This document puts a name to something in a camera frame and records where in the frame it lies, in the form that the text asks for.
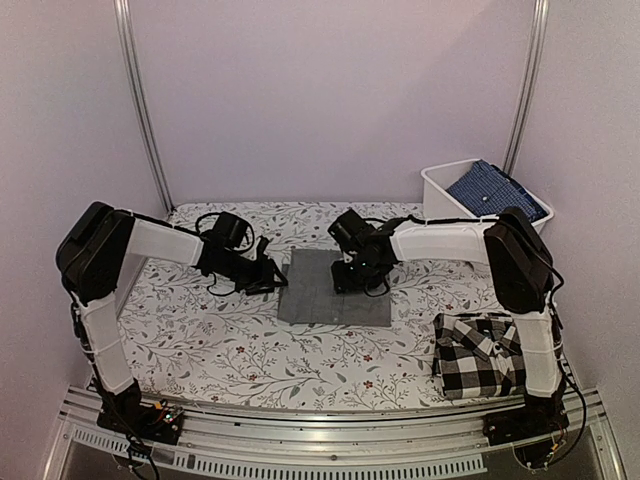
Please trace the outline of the black white plaid shirt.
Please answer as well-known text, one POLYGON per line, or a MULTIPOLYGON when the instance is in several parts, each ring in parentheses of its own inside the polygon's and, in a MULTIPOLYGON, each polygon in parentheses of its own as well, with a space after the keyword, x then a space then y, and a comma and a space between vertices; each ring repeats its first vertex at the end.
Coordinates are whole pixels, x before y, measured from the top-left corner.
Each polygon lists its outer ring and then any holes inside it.
POLYGON ((432 375, 444 398, 506 397, 525 392, 524 357, 510 316, 502 312, 440 313, 433 326, 432 375))

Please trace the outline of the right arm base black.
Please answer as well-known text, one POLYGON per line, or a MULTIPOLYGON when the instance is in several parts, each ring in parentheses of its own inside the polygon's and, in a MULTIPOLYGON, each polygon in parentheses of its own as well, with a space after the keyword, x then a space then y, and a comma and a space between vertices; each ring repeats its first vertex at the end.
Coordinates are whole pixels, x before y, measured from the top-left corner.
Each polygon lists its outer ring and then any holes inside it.
POLYGON ((490 446, 545 436, 545 440, 516 447, 513 453, 523 468, 529 471, 546 470, 569 456, 582 439, 588 407, 581 393, 578 393, 578 398, 581 404, 580 429, 570 446, 566 443, 570 422, 560 397, 535 400, 526 395, 525 405, 520 408, 485 415, 482 433, 490 446))

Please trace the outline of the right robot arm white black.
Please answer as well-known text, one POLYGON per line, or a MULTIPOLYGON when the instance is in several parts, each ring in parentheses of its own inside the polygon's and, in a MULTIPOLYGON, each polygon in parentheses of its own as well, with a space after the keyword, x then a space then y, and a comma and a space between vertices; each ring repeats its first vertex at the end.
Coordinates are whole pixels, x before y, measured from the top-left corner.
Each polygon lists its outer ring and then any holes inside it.
POLYGON ((537 436, 556 417, 547 398, 562 382, 553 337, 552 255, 524 212, 509 207, 496 216, 420 220, 412 215, 374 226, 355 210, 328 228, 342 253, 331 266, 338 294, 384 295, 388 276, 402 262, 455 260, 489 267, 500 306, 511 313, 524 355, 527 395, 536 398, 517 415, 517 427, 537 436))

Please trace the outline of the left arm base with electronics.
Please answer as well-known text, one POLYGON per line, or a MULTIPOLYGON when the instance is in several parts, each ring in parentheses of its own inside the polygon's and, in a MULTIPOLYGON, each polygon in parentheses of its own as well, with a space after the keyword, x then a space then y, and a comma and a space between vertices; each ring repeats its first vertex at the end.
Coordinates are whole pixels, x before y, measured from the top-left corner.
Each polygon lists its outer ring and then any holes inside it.
POLYGON ((97 425, 136 439, 177 445, 184 423, 183 411, 165 399, 146 405, 137 380, 119 394, 107 391, 94 378, 93 386, 102 400, 97 425))

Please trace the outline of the right aluminium frame post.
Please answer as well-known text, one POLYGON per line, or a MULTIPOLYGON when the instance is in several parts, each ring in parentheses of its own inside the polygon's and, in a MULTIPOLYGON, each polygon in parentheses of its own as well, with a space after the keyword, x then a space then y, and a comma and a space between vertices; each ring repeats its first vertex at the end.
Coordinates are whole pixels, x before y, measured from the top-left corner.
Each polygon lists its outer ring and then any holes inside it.
POLYGON ((503 164, 504 171, 509 175, 512 175, 515 171, 529 112, 535 94, 537 78, 544 52, 548 17, 549 1, 537 0, 534 3, 524 77, 516 105, 513 125, 507 142, 503 164))

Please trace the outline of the left aluminium frame post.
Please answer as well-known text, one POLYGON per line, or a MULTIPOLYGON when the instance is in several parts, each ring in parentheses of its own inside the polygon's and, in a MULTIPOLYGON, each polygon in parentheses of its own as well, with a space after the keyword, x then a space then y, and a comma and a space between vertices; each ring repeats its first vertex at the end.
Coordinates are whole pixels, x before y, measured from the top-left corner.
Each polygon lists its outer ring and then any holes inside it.
POLYGON ((172 212, 175 208, 175 204, 172 199, 167 176, 162 165, 152 119, 148 108, 135 44, 130 2, 127 0, 115 0, 113 4, 125 72, 129 83, 142 144, 161 204, 166 212, 172 212))

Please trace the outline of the aluminium front rail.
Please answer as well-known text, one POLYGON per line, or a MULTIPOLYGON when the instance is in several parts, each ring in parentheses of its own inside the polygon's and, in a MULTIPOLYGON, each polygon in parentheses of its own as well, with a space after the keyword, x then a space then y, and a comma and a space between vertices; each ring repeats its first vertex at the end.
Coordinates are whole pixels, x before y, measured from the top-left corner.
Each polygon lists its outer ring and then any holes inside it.
POLYGON ((188 405, 174 445, 155 444, 137 470, 124 436, 97 424, 96 393, 70 388, 56 420, 47 479, 624 479, 598 392, 568 394, 570 419, 556 464, 521 466, 523 442, 491 445, 489 413, 516 409, 516 398, 487 404, 379 412, 313 413, 188 405))

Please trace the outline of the blue checked shirt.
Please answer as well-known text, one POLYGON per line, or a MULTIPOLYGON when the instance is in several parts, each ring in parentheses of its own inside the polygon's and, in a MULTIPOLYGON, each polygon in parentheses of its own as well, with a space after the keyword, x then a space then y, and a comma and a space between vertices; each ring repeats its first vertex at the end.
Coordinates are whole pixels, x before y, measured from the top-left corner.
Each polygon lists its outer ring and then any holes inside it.
POLYGON ((484 160, 474 161, 446 192, 476 217, 497 215, 509 207, 520 208, 531 223, 548 214, 521 184, 484 160))

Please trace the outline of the aluminium frame post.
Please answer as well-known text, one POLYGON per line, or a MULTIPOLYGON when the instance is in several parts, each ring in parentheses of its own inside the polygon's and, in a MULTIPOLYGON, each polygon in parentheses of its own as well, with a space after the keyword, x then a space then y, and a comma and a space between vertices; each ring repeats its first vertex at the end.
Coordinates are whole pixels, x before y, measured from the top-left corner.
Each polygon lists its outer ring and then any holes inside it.
POLYGON ((544 52, 548 17, 549 1, 537 0, 534 3, 524 77, 516 105, 513 125, 507 142, 503 164, 504 171, 509 175, 512 175, 515 171, 529 112, 535 94, 537 78, 544 52))
POLYGON ((130 2, 127 0, 115 0, 113 4, 125 72, 129 83, 142 144, 161 204, 166 212, 172 212, 175 208, 175 204, 172 199, 167 176, 162 165, 152 119, 148 108, 135 44, 130 2))

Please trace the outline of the floral patterned table cloth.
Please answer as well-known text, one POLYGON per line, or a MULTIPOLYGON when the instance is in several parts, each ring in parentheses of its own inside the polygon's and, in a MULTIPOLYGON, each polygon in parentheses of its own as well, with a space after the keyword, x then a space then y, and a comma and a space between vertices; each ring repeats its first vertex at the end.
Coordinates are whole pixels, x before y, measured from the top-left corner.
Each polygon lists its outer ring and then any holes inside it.
MULTIPOLYGON (((270 240, 278 266, 294 249, 341 254, 329 226, 348 209, 376 222, 412 215, 394 203, 242 202, 187 204, 172 225, 211 229, 220 212, 270 240)), ((148 258, 117 318, 127 362, 142 391, 170 399, 256 408, 382 411, 466 403, 444 398, 432 375, 433 320, 440 313, 502 312, 490 269, 455 260, 397 264, 388 276, 392 324, 291 325, 277 318, 280 289, 247 296, 225 277, 148 258)))

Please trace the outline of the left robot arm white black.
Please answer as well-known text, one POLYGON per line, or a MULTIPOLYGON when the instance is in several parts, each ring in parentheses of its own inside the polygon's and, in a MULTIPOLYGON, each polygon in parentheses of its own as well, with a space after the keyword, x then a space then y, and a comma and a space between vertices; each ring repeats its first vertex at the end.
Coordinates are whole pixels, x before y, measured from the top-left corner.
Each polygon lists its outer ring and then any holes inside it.
POLYGON ((106 203, 92 203, 57 249, 61 283, 72 299, 75 330, 94 371, 96 389, 111 419, 128 434, 148 426, 148 412, 137 402, 141 391, 126 359, 117 326, 116 290, 130 256, 186 265, 203 276, 225 277, 237 293, 272 293, 288 281, 266 255, 265 237, 241 244, 251 225, 235 214, 220 212, 207 231, 189 230, 106 203))

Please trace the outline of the white plastic bin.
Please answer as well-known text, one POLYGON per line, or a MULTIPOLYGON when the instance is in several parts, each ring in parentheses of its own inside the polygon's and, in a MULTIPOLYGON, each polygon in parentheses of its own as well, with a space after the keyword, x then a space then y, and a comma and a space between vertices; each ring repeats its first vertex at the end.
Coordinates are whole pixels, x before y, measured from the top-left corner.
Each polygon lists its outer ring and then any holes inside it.
MULTIPOLYGON (((426 218, 480 218, 474 216, 471 211, 446 192, 446 189, 468 172, 472 163, 477 160, 481 159, 460 160, 427 167, 421 171, 424 182, 423 213, 426 218)), ((529 190, 527 191, 548 211, 546 217, 531 223, 534 229, 540 232, 544 226, 554 218, 554 212, 549 205, 529 190)))

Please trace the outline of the grey long sleeve shirt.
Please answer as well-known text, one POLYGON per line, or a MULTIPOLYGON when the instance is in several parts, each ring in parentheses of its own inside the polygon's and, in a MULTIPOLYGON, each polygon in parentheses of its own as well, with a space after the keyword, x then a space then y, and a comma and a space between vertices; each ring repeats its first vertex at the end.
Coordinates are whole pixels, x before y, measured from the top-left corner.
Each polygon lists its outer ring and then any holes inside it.
POLYGON ((390 327, 389 295, 335 292, 331 264, 341 258, 332 250, 294 249, 283 265, 288 285, 280 289, 277 318, 291 325, 390 327))

